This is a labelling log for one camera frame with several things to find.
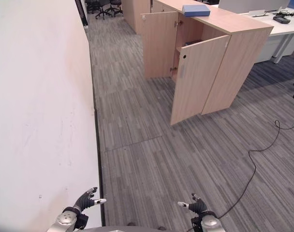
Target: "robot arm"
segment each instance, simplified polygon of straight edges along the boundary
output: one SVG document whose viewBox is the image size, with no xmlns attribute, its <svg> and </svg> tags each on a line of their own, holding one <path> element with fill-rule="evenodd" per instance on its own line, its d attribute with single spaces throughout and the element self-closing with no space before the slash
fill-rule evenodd
<svg viewBox="0 0 294 232">
<path fill-rule="evenodd" d="M 216 214 L 212 211 L 208 211 L 206 204 L 202 199 L 198 198 L 196 194 L 193 193 L 192 196 L 196 201 L 195 203 L 187 204 L 178 202 L 177 204 L 199 215 L 191 219 L 194 232 L 225 232 Z"/>
<path fill-rule="evenodd" d="M 72 232 L 74 229 L 83 229 L 88 221 L 88 216 L 82 214 L 83 210 L 106 202 L 106 199 L 91 199 L 96 190 L 96 187 L 89 189 L 77 199 L 73 207 L 66 207 L 47 232 Z"/>
</svg>

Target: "floor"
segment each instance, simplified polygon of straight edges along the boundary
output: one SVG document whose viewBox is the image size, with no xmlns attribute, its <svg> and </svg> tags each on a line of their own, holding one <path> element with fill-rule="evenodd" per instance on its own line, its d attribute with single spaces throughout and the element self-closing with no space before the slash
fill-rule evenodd
<svg viewBox="0 0 294 232">
<path fill-rule="evenodd" d="M 294 54 L 255 64 L 229 109 L 170 126 L 175 84 L 145 80 L 141 37 L 123 17 L 88 15 L 107 225 L 185 232 L 194 213 L 177 206 L 196 193 L 218 216 L 239 197 L 249 149 L 274 140 L 276 119 L 294 124 Z M 257 173 L 221 219 L 230 232 L 294 232 L 294 129 L 255 153 Z"/>
</svg>

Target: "wooden cabinet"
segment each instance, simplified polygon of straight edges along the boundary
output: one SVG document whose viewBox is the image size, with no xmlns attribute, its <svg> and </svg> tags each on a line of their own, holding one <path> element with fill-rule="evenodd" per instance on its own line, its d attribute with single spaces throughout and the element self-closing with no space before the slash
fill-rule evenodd
<svg viewBox="0 0 294 232">
<path fill-rule="evenodd" d="M 174 8 L 163 5 L 162 3 L 159 3 L 158 1 L 154 1 L 152 4 L 152 12 L 153 13 L 173 12 L 173 11 L 175 11 Z"/>
<path fill-rule="evenodd" d="M 175 83 L 171 125 L 230 107 L 272 26 L 209 7 L 206 17 L 185 17 L 192 0 L 154 0 L 142 14 L 145 78 Z"/>
<path fill-rule="evenodd" d="M 158 1 L 153 1 L 152 3 L 152 12 L 153 13 L 159 13 L 163 12 L 163 4 L 159 3 Z"/>
<path fill-rule="evenodd" d="M 141 14 L 150 13 L 150 0 L 122 0 L 124 19 L 135 31 L 141 33 Z"/>
<path fill-rule="evenodd" d="M 178 12 L 143 15 L 145 77 L 176 82 L 172 125 L 203 111 L 230 39 L 212 31 Z"/>
</svg>

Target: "open cabinet door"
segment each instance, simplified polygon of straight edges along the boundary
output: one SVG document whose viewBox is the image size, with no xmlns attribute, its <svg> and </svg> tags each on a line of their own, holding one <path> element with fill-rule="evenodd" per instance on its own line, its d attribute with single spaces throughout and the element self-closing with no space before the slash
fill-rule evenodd
<svg viewBox="0 0 294 232">
<path fill-rule="evenodd" d="M 141 14 L 145 78 L 171 76 L 178 12 Z"/>
<path fill-rule="evenodd" d="M 202 112 L 229 39 L 224 35 L 181 48 L 171 125 Z"/>
</svg>

